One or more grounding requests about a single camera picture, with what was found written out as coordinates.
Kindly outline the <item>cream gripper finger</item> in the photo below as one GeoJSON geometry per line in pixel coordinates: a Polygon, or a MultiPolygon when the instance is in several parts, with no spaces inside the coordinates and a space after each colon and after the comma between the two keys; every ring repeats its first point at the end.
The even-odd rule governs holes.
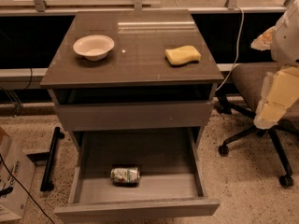
{"type": "Polygon", "coordinates": [[[275,32],[275,27],[272,26],[260,34],[257,38],[255,38],[252,43],[251,47],[253,49],[257,49],[260,51],[270,50],[272,46],[272,37],[273,33],[275,32]]]}
{"type": "Polygon", "coordinates": [[[263,79],[261,100],[256,109],[254,125],[262,130],[270,129],[299,99],[299,69],[288,67],[276,73],[267,72],[263,79]]]}

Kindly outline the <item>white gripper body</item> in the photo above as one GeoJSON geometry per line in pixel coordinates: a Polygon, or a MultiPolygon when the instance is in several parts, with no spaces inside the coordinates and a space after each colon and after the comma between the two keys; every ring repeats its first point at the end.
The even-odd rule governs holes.
{"type": "Polygon", "coordinates": [[[276,23],[271,56],[281,64],[299,65],[299,0],[295,0],[276,23]]]}

